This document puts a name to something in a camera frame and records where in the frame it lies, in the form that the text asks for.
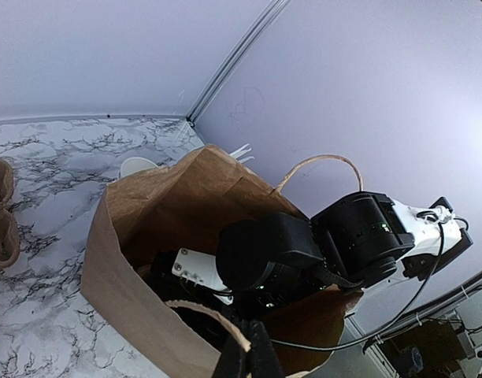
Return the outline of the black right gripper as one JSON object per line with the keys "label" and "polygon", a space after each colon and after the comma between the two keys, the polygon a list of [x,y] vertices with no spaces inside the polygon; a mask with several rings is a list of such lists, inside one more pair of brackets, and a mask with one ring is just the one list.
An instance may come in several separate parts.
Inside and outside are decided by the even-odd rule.
{"label": "black right gripper", "polygon": [[241,220],[219,234],[218,274],[234,295],[230,306],[172,274],[179,250],[161,252],[150,266],[150,287],[163,300],[195,302],[225,314],[265,315],[319,291],[343,286],[338,260],[343,229],[323,217],[303,220],[276,212]]}

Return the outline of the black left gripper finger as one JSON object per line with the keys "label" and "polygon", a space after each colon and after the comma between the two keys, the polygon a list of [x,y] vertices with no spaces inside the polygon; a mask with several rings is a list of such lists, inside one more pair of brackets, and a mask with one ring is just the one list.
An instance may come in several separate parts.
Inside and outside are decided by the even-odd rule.
{"label": "black left gripper finger", "polygon": [[239,323],[240,338],[230,335],[213,371],[213,377],[284,377],[284,370],[276,356],[269,334],[260,321]]}

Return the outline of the brown paper bag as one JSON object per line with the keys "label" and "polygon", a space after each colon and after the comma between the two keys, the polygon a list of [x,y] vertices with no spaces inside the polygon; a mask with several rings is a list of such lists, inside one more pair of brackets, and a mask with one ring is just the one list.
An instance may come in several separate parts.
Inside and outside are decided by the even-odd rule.
{"label": "brown paper bag", "polygon": [[[138,172],[108,185],[87,238],[81,293],[139,352],[171,377],[213,377],[230,335],[240,322],[207,306],[162,300],[138,275],[160,252],[187,247],[217,250],[221,229],[234,221],[272,212],[299,216],[279,190],[208,145],[170,168]],[[361,299],[359,291],[328,287],[262,319],[271,339],[296,338],[336,344],[344,317]],[[325,353],[273,346],[284,377],[319,369]]]}

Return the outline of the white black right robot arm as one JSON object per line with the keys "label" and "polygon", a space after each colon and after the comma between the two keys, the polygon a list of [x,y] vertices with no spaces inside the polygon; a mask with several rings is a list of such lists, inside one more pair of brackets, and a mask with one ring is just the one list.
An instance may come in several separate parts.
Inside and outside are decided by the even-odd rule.
{"label": "white black right robot arm", "polygon": [[275,212],[224,227],[215,254],[157,254],[147,284],[161,299],[260,318],[324,289],[376,293],[425,280],[472,246],[445,198],[428,208],[381,193],[347,195],[310,219]]}

